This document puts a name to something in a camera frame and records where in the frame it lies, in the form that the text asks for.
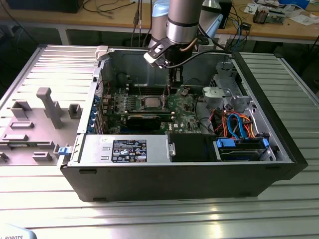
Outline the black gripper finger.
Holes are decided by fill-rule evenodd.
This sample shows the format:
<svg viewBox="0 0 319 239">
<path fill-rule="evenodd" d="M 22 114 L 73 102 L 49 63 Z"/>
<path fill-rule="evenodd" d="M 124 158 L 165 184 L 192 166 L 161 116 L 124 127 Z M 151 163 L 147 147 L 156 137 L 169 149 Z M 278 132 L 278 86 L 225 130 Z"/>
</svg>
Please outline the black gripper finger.
<svg viewBox="0 0 319 239">
<path fill-rule="evenodd" d="M 183 67 L 169 69 L 169 85 L 178 88 L 183 84 Z"/>
</svg>

